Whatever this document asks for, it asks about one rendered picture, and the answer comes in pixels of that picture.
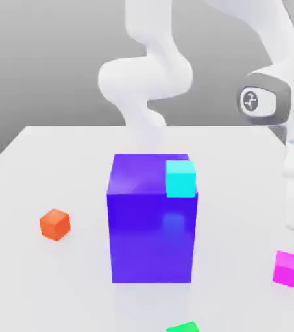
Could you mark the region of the large blue box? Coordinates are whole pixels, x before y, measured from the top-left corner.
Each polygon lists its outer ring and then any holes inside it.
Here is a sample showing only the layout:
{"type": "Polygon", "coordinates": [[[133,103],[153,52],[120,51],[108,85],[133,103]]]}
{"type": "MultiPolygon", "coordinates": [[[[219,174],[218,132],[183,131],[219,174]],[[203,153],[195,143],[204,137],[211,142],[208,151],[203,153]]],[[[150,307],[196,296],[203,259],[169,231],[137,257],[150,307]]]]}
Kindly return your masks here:
{"type": "Polygon", "coordinates": [[[198,191],[168,198],[166,161],[187,154],[116,154],[107,189],[114,283],[189,283],[198,191]]]}

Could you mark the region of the small cyan cube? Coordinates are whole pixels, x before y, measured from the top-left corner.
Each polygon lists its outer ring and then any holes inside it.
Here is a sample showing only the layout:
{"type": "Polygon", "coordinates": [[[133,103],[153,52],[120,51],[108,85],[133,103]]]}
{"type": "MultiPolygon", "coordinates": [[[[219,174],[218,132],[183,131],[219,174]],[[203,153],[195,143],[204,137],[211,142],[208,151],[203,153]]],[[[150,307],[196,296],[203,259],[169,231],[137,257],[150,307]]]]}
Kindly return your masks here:
{"type": "Polygon", "coordinates": [[[165,184],[168,198],[193,198],[196,193],[196,170],[193,162],[167,160],[165,184]]]}

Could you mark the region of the small magenta cube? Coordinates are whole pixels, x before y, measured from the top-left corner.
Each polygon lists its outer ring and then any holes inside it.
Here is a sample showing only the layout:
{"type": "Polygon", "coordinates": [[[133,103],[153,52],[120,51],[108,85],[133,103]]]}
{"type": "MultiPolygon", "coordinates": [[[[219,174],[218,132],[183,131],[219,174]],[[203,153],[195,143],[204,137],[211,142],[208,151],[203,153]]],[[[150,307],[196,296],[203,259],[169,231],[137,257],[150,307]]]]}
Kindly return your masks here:
{"type": "Polygon", "coordinates": [[[280,250],[276,253],[273,282],[294,288],[294,254],[280,250]]]}

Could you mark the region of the small green cube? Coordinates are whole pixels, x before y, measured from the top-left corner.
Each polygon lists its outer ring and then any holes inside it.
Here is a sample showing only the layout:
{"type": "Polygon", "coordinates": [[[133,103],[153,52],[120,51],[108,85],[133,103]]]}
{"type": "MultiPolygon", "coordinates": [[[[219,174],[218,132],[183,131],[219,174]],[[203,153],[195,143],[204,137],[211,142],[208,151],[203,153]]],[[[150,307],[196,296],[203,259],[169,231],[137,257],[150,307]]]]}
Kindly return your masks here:
{"type": "Polygon", "coordinates": [[[199,332],[199,328],[194,321],[191,321],[166,328],[165,332],[199,332]]]}

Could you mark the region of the small orange cube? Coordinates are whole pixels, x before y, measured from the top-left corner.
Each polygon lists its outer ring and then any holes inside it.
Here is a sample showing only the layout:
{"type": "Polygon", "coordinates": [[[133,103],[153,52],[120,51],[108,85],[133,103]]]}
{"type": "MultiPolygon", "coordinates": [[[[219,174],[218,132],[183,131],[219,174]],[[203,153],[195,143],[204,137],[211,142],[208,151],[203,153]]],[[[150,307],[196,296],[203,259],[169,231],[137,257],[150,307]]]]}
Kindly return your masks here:
{"type": "Polygon", "coordinates": [[[52,209],[40,218],[40,229],[46,238],[59,241],[71,230],[69,215],[58,209],[52,209]]]}

